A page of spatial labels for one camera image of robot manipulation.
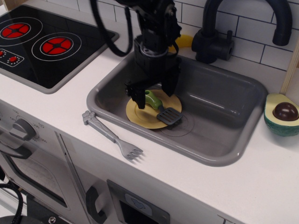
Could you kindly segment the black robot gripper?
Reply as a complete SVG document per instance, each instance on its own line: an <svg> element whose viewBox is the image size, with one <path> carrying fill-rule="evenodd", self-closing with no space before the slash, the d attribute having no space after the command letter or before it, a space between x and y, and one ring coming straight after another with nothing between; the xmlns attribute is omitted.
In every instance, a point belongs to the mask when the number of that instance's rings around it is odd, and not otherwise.
<svg viewBox="0 0 299 224"><path fill-rule="evenodd" d="M145 90L157 83L170 97L177 86L180 74L181 59L176 54L165 54L162 57L149 57L143 54L140 38L134 40L136 69L142 72L135 82L126 82L126 93L136 102L139 109L145 108Z"/></svg>

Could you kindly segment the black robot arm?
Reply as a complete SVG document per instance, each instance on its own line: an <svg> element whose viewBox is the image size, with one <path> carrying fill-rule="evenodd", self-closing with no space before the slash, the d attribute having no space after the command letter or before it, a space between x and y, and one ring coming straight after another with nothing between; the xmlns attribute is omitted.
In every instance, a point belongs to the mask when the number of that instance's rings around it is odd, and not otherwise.
<svg viewBox="0 0 299 224"><path fill-rule="evenodd" d="M133 81L127 83L127 94L140 109L145 107L145 90L160 83L171 96L177 86L180 59L169 53L178 50L180 37L175 4L171 0L120 0L119 4L137 13L141 34L134 39L134 60L138 70Z"/></svg>

